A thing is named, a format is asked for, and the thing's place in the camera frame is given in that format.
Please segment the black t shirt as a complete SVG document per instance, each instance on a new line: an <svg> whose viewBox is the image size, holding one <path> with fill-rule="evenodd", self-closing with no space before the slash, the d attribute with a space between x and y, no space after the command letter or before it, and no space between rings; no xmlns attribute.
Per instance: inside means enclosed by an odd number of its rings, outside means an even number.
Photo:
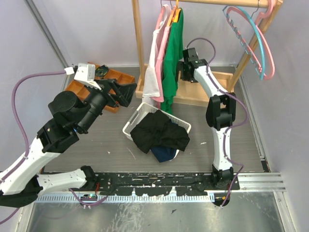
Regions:
<svg viewBox="0 0 309 232"><path fill-rule="evenodd" d="M135 145L145 154L157 146L185 151L190 142L186 129L173 123L161 110L148 113L130 135Z"/></svg>

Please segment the light blue metal-hook hanger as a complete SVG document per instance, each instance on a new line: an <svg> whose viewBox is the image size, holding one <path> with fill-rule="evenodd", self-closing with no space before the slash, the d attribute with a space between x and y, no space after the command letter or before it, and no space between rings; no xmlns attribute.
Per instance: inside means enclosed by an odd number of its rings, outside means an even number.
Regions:
<svg viewBox="0 0 309 232"><path fill-rule="evenodd" d="M264 45L263 45L262 38L261 38L261 33L259 32L256 24L253 22L252 18L249 16L249 14L241 7L225 6L222 11L223 11L223 14L226 17L226 20L227 20L229 26L232 28L232 30L234 31L236 37L239 39L240 44L244 47L245 54L249 56L250 62L255 66L255 71L258 74L260 80L264 80L265 72L266 72L265 50L264 50ZM262 59L261 62L262 63L260 63L259 59L256 57L256 54L254 53L252 46L249 45L246 42L246 40L242 36L240 30L235 25L233 19L230 16L231 12L238 13L240 16L242 16L244 19L246 19L247 22L252 27L252 29L254 31L254 35L257 38L257 42L258 42L258 47L260 49L260 54L261 54L261 59Z"/></svg>

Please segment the navy blue t shirt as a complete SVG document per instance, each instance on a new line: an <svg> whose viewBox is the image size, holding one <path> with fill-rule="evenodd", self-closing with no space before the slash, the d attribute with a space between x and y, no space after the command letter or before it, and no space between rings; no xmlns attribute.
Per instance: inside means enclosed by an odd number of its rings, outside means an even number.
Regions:
<svg viewBox="0 0 309 232"><path fill-rule="evenodd" d="M150 150L160 163L174 159L177 153L177 149L164 146L156 146Z"/></svg>

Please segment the pink plastic hanger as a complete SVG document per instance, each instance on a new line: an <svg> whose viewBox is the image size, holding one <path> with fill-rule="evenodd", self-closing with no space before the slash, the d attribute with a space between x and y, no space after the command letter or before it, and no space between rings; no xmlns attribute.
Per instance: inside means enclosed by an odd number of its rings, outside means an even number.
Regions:
<svg viewBox="0 0 309 232"><path fill-rule="evenodd" d="M253 20L252 17L241 7L226 6L223 9L223 12L225 14L228 24L230 25L232 30L235 32L236 37L240 41L240 44L244 47L245 53L249 55L250 62L255 65L255 71L257 72L260 80L269 80L275 74L275 64L274 64L271 50L268 46L267 40L263 32L260 30L258 26L258 23L262 19L265 19L271 15L274 6L275 6L275 1L269 0L267 10L265 12L260 12L255 20ZM261 60L257 58L256 54L253 51L253 48L242 37L239 29L236 27L236 25L234 24L234 21L230 17L231 12L239 14L251 25L254 31L254 34L257 38L258 46L260 49Z"/></svg>

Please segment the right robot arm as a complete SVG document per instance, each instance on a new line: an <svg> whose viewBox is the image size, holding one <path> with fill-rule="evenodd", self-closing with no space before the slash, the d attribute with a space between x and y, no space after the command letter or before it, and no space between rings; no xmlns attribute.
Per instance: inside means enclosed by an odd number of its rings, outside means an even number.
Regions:
<svg viewBox="0 0 309 232"><path fill-rule="evenodd" d="M236 96L228 93L218 82L205 59L199 59L194 48L183 50L180 61L181 79L199 83L209 98L206 122L211 128L214 140L214 161L211 184L216 190L223 190L234 177L230 161L230 127L236 117Z"/></svg>

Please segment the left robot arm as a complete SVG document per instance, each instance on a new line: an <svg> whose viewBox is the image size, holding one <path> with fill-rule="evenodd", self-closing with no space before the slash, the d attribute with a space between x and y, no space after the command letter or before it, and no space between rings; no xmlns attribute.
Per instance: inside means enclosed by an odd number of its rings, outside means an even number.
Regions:
<svg viewBox="0 0 309 232"><path fill-rule="evenodd" d="M78 142L79 134L88 133L105 106L128 107L137 88L136 83L119 84L115 79L95 83L98 88L87 87L84 100L66 90L49 103L52 119L38 131L28 151L0 173L1 206L20 208L39 196L64 189L95 189L97 177L90 166L67 173L39 174L47 163Z"/></svg>

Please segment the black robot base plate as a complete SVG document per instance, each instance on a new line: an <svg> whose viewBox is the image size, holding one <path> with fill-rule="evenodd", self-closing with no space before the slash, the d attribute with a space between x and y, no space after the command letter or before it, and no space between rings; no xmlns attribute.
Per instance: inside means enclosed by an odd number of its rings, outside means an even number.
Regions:
<svg viewBox="0 0 309 232"><path fill-rule="evenodd" d="M210 173L96 173L92 188L74 188L74 191L95 191L101 195L206 196L212 190L228 190L231 182L214 184Z"/></svg>

